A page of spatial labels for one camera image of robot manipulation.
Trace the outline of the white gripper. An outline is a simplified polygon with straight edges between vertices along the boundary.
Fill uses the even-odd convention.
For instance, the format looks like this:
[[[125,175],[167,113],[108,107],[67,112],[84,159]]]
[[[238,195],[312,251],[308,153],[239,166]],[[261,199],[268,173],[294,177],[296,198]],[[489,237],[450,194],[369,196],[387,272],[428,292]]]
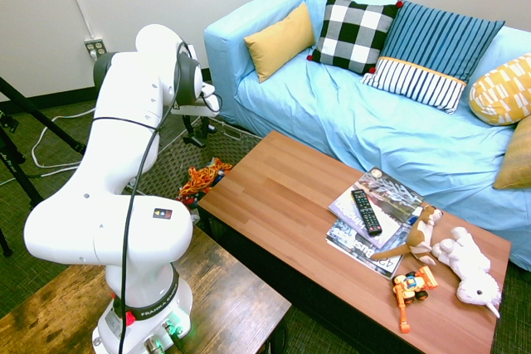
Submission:
[[[200,116],[201,117],[201,135],[202,138],[207,138],[210,128],[209,128],[209,118],[214,118],[219,115],[221,111],[221,103],[215,95],[208,97],[198,98],[194,104],[191,105],[177,105],[175,104],[171,108],[172,114],[183,115],[183,123],[188,132],[188,137],[193,136],[193,126],[190,116]]]

